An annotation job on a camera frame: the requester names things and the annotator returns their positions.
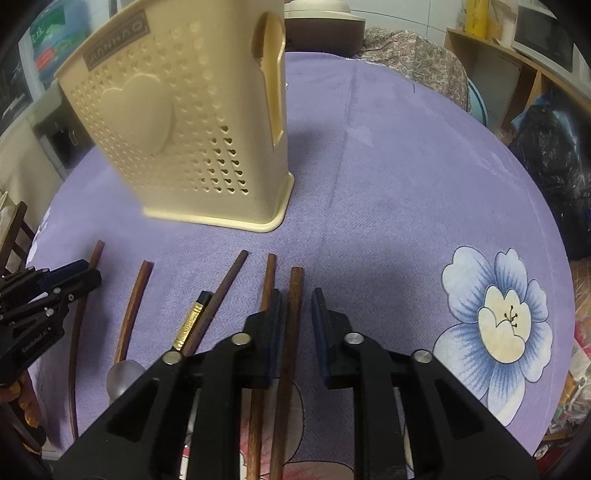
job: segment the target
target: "black plastic bag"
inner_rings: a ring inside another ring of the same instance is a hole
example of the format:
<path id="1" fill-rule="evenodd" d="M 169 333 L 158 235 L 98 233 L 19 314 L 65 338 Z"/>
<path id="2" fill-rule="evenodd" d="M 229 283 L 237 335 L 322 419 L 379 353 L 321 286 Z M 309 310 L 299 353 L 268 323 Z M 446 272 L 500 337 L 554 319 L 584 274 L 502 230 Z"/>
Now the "black plastic bag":
<path id="1" fill-rule="evenodd" d="M 509 146 L 546 199 L 570 260 L 591 256 L 591 165 L 575 124 L 553 101 L 533 105 Z"/>

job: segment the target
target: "white appliance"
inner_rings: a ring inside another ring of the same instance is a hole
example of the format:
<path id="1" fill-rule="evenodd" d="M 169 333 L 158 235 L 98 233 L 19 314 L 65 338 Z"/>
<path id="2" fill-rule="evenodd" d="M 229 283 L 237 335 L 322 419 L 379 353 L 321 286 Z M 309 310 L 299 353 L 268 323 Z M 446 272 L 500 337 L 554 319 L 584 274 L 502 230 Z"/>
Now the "white appliance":
<path id="1" fill-rule="evenodd" d="M 513 48 L 591 98 L 591 70 L 567 31 L 539 2 L 520 0 Z"/>

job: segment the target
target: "metal screw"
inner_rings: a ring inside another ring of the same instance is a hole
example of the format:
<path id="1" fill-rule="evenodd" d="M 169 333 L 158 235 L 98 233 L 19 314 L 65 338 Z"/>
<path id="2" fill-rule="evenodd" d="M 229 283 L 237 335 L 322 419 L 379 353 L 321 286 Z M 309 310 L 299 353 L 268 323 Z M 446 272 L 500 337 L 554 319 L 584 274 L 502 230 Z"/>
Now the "metal screw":
<path id="1" fill-rule="evenodd" d="M 163 362 L 168 365 L 177 364 L 181 361 L 182 358 L 183 358 L 183 356 L 179 352 L 177 352 L 176 350 L 171 350 L 169 352 L 166 352 L 162 356 Z"/>
<path id="2" fill-rule="evenodd" d="M 364 340 L 365 338 L 363 335 L 357 332 L 351 332 L 345 335 L 345 342 L 347 342 L 349 345 L 359 345 Z"/>
<path id="3" fill-rule="evenodd" d="M 240 332 L 232 335 L 232 343 L 234 345 L 246 345 L 251 342 L 251 336 L 247 333 Z"/>
<path id="4" fill-rule="evenodd" d="M 431 352 L 427 352 L 426 350 L 417 350 L 414 352 L 414 359 L 417 362 L 421 362 L 422 364 L 427 364 L 433 360 L 433 355 Z"/>

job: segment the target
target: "round table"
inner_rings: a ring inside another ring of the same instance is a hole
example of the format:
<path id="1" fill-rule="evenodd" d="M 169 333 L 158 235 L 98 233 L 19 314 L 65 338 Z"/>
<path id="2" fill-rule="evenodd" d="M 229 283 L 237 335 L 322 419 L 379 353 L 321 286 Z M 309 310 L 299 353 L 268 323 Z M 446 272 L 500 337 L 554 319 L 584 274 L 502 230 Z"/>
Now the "round table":
<path id="1" fill-rule="evenodd" d="M 148 367 L 170 347 L 199 291 L 214 290 L 247 249 L 200 350 L 257 311 L 268 253 L 278 255 L 283 292 L 290 268 L 305 268 L 286 467 L 294 476 L 352 478 L 352 393 L 328 391 L 320 379 L 310 320 L 315 287 L 383 347 L 433 350 L 533 452 L 563 388 L 574 328 L 569 265 L 535 184 L 469 114 L 386 67 L 291 53 L 287 80 L 295 187 L 273 232 L 146 218 L 96 148 L 56 194 L 30 263 L 56 268 L 88 259 L 97 239 L 106 244 L 103 283 L 89 297 L 80 337 L 80 431 L 109 404 L 105 378 L 142 260 L 154 271 L 128 358 Z M 70 325 L 71 316 L 66 337 L 31 368 L 43 423 L 60 449 L 72 442 Z"/>

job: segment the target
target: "wooden chopstick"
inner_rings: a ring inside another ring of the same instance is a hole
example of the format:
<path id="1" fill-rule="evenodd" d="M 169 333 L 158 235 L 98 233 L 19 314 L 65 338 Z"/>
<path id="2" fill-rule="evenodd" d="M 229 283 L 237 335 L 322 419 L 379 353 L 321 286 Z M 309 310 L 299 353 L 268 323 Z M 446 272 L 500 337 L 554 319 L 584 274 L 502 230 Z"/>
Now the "wooden chopstick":
<path id="1" fill-rule="evenodd" d="M 269 254 L 265 283 L 263 283 L 261 311 L 269 308 L 271 294 L 275 288 L 275 269 L 277 256 Z M 261 473 L 261 447 L 263 409 L 265 407 L 265 390 L 255 388 L 251 391 L 251 414 L 248 422 L 248 453 L 246 457 L 246 480 L 259 480 Z"/>
<path id="2" fill-rule="evenodd" d="M 131 332 L 134 329 L 135 319 L 138 316 L 139 305 L 142 303 L 142 297 L 144 291 L 148 285 L 148 280 L 152 273 L 154 264 L 144 260 L 137 278 L 135 279 L 134 289 L 131 291 L 131 297 L 127 304 L 127 310 L 123 317 L 123 323 L 121 324 L 121 333 L 119 334 L 119 342 L 117 343 L 117 349 L 115 350 L 115 358 L 113 363 L 116 364 L 127 358 L 127 350 L 129 348 L 129 341 L 131 340 Z"/>
<path id="3" fill-rule="evenodd" d="M 193 355 L 197 351 L 197 348 L 199 348 L 201 340 L 203 340 L 203 337 L 205 336 L 205 332 L 207 332 L 213 317 L 215 317 L 217 310 L 222 304 L 223 299 L 226 297 L 228 290 L 230 290 L 234 279 L 238 275 L 238 272 L 240 272 L 240 269 L 244 265 L 247 257 L 248 252 L 246 250 L 242 250 L 236 257 L 236 260 L 234 260 L 234 263 L 230 267 L 230 270 L 228 270 L 228 273 L 226 273 L 226 276 L 223 278 L 216 292 L 213 294 L 212 299 L 209 301 L 209 304 L 205 308 L 205 311 L 201 315 L 197 325 L 193 327 L 189 337 L 187 337 L 187 340 L 181 349 L 181 353 L 184 356 Z"/>
<path id="4" fill-rule="evenodd" d="M 287 299 L 283 363 L 281 375 L 279 376 L 279 385 L 277 387 L 277 408 L 275 409 L 269 480 L 281 480 L 283 477 L 283 461 L 285 457 L 285 443 L 287 441 L 287 420 L 290 413 L 291 389 L 296 374 L 295 362 L 298 336 L 300 333 L 300 309 L 303 287 L 304 269 L 293 267 L 291 269 L 290 289 Z"/>
<path id="5" fill-rule="evenodd" d="M 103 252 L 105 243 L 98 240 L 95 249 L 90 256 L 88 268 L 96 268 L 99 263 L 100 255 Z M 86 309 L 86 299 L 84 296 L 78 299 L 74 321 L 72 323 L 72 340 L 70 342 L 70 361 L 68 364 L 68 405 L 70 409 L 70 427 L 72 428 L 72 437 L 78 439 L 78 415 L 76 413 L 76 362 L 78 361 L 78 344 L 80 342 L 80 330 L 82 329 L 82 317 Z"/>

